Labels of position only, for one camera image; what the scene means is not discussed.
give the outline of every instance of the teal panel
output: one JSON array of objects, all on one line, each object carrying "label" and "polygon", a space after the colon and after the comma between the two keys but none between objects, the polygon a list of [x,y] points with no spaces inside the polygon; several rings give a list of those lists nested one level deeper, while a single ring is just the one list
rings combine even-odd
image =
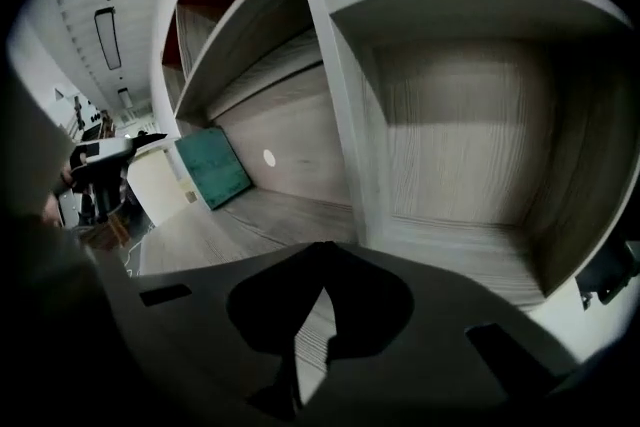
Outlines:
[{"label": "teal panel", "polygon": [[220,128],[208,128],[176,141],[198,191],[214,209],[251,185]]}]

